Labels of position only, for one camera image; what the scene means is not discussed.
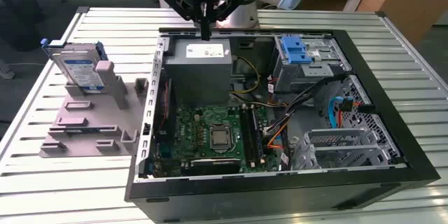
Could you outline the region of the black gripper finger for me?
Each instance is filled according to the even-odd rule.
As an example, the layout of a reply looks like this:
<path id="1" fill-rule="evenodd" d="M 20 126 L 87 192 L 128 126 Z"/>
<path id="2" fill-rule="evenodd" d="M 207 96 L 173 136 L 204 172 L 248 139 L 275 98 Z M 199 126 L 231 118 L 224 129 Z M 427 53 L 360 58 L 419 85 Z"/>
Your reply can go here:
<path id="1" fill-rule="evenodd" d="M 224 21 L 244 2 L 245 0 L 227 0 L 221 4 L 217 4 L 216 1 L 207 2 L 207 41 L 211 39 L 213 23 Z"/>
<path id="2" fill-rule="evenodd" d="M 207 18 L 204 15 L 201 0 L 164 0 L 169 7 L 187 21 L 193 21 L 201 33 L 201 39 L 207 40 Z"/>

